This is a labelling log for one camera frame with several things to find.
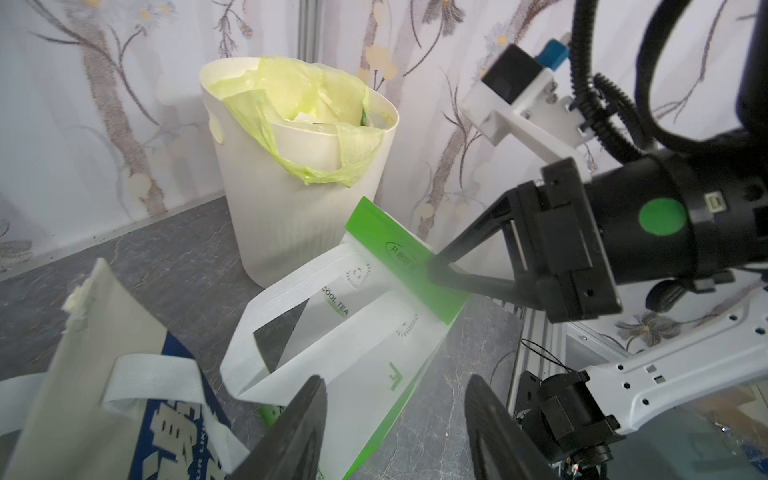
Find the white fabric bag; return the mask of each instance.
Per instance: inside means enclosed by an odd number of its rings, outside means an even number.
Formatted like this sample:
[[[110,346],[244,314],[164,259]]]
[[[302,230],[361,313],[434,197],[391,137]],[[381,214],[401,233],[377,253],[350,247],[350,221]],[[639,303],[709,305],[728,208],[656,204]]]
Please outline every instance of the white fabric bag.
[[[245,459],[192,355],[103,259],[65,310],[48,372],[0,382],[0,436],[22,431],[3,478],[224,478]]]
[[[318,478],[334,480],[383,441],[466,300],[426,281],[427,247],[366,198],[347,230],[248,303],[220,367],[232,396],[279,406],[320,375],[328,414]],[[270,373],[253,333],[307,299]]]

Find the green bag trim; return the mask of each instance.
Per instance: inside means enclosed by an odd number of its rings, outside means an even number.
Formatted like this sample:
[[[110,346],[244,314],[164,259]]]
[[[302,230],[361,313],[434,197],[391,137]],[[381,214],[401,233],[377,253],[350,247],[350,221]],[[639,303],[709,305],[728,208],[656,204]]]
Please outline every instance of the green bag trim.
[[[469,294],[429,281],[425,265],[434,254],[405,228],[363,197],[347,221],[346,231],[384,263],[442,322],[453,323]]]
[[[347,471],[346,475],[344,475],[343,480],[347,480],[349,476],[353,473],[355,473],[355,470],[360,468],[360,466],[365,463],[365,461],[373,455],[373,453],[384,443],[384,440],[386,439],[386,436],[389,434],[389,430],[392,430],[392,427],[395,425],[395,420],[397,420],[397,417],[400,416],[400,413],[402,413],[402,410],[406,407],[406,403],[411,399],[411,396],[413,395],[414,390],[416,390],[416,386],[421,381],[421,375],[428,366],[429,361],[424,362],[424,365],[422,365],[422,368],[419,369],[418,372],[416,372],[416,375],[413,377],[413,380],[406,386],[406,389],[402,391],[402,394],[400,395],[400,398],[397,399],[397,402],[395,402],[395,405],[392,406],[391,409],[387,412],[386,416],[382,420],[381,423],[379,423],[379,427],[374,431],[373,435],[371,435],[370,440],[368,440],[368,443],[366,443],[366,446],[362,447],[362,450],[360,451],[360,454],[357,455],[357,458],[355,458],[355,461],[352,463],[352,466],[349,467],[349,470]]]

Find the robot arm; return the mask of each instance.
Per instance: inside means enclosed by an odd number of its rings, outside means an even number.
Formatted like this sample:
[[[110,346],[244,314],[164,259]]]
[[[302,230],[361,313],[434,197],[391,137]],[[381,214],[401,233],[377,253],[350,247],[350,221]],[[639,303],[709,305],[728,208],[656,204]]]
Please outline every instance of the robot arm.
[[[597,0],[575,5],[575,100],[554,96],[557,55],[533,59],[514,45],[502,54],[460,108],[494,145],[512,134],[541,157],[544,182],[506,192],[436,255],[429,265],[435,282],[545,310],[558,323],[619,313],[616,285],[646,280],[660,280],[646,307],[665,312],[687,291],[733,282],[730,268],[768,259],[768,0],[760,3],[737,101],[746,130],[707,141],[665,131],[649,113],[656,63],[688,3],[663,0],[651,19],[637,59],[638,109],[607,79],[588,74]],[[610,125],[614,113],[632,143]],[[623,166],[584,183],[575,149],[591,135]],[[514,280],[450,267],[498,231]],[[766,313],[760,290],[686,336],[621,362],[550,376],[521,429],[549,463],[570,457],[603,465],[612,458],[608,444],[656,415],[768,374]]]

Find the trash can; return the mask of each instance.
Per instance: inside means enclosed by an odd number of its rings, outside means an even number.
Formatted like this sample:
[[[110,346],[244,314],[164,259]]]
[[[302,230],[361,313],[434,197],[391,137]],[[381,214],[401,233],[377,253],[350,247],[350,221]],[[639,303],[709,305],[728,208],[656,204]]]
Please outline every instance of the trash can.
[[[295,59],[223,58],[200,83],[243,267],[266,288],[341,241],[399,116],[352,75]]]

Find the blue connector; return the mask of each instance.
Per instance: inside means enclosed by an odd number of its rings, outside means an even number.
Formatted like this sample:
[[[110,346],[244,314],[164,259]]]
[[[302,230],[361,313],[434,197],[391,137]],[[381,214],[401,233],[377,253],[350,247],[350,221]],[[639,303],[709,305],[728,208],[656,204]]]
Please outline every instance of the blue connector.
[[[563,64],[565,59],[568,58],[569,53],[570,49],[567,45],[564,45],[553,38],[547,42],[547,46],[545,46],[544,50],[538,54],[536,61],[542,67],[555,71]]]

